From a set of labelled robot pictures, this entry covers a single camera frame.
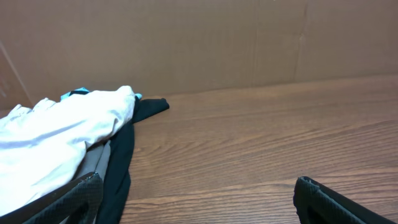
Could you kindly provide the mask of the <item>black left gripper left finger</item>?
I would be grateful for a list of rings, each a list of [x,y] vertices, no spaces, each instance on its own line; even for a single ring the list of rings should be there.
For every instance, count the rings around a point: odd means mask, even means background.
[[[89,172],[1,217],[1,223],[93,223],[103,198],[103,180]]]

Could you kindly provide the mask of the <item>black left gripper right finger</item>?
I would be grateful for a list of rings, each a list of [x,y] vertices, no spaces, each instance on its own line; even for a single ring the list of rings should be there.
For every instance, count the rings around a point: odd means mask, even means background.
[[[297,179],[293,203],[301,224],[395,224],[307,176]]]

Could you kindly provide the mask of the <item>beige shorts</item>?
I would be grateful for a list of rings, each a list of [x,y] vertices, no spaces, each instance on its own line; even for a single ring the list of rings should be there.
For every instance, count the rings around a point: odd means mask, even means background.
[[[135,100],[122,86],[11,110],[1,119],[1,215],[71,181],[86,150],[132,118]]]

